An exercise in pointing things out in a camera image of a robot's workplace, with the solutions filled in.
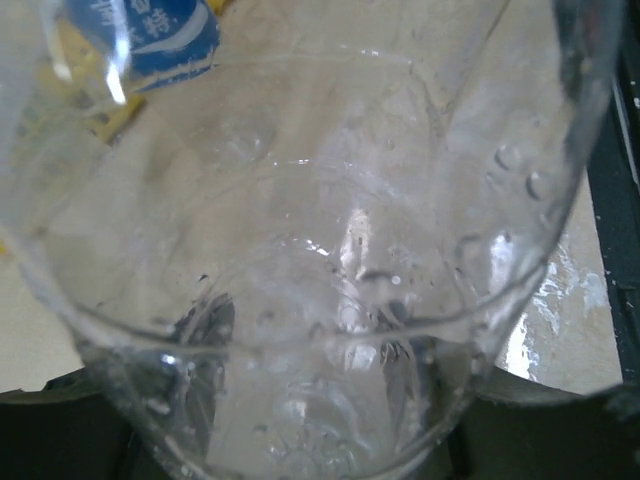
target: water droplet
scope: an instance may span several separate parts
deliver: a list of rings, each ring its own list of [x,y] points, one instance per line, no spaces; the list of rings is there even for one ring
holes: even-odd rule
[[[503,170],[516,170],[522,165],[522,155],[517,148],[502,145],[494,155],[494,160]]]
[[[271,310],[265,310],[258,316],[256,324],[258,324],[258,326],[265,325],[267,323],[271,323],[275,318],[275,313],[273,313]]]
[[[540,223],[546,230],[554,230],[559,225],[564,224],[567,213],[567,205],[564,202],[560,200],[554,201],[547,211],[541,214]]]
[[[497,175],[491,172],[485,174],[484,178],[492,190],[499,190],[504,183]]]
[[[169,406],[169,404],[160,398],[147,398],[144,403],[148,408],[159,415],[164,416],[171,413],[171,407]]]
[[[256,425],[255,427],[253,427],[251,432],[256,437],[263,437],[267,434],[267,430],[268,429],[266,425]]]
[[[287,455],[287,452],[289,452],[289,446],[282,436],[274,430],[268,430],[265,453],[271,457],[271,460],[280,462]]]
[[[186,371],[189,378],[194,378],[196,375],[196,362],[188,362]]]
[[[396,299],[396,287],[401,283],[397,275],[380,270],[367,270],[358,280],[360,299],[365,305],[383,305]]]
[[[489,330],[489,324],[486,321],[479,321],[473,325],[473,335],[482,335]]]
[[[544,173],[533,172],[527,177],[527,194],[534,200],[544,200],[551,195],[553,182]]]
[[[327,332],[327,329],[320,322],[316,322],[311,326],[309,330],[309,340],[318,340]]]

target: clear plastic bottle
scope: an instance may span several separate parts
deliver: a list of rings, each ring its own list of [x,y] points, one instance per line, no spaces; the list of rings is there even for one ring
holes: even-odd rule
[[[176,478],[402,478],[544,274],[621,3],[10,0],[6,240]]]

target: bottle label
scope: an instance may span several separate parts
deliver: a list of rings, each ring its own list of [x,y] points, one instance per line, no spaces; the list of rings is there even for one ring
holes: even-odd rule
[[[207,71],[220,43],[218,21],[205,0],[67,0],[66,5],[70,21],[105,57],[128,50],[137,91]]]

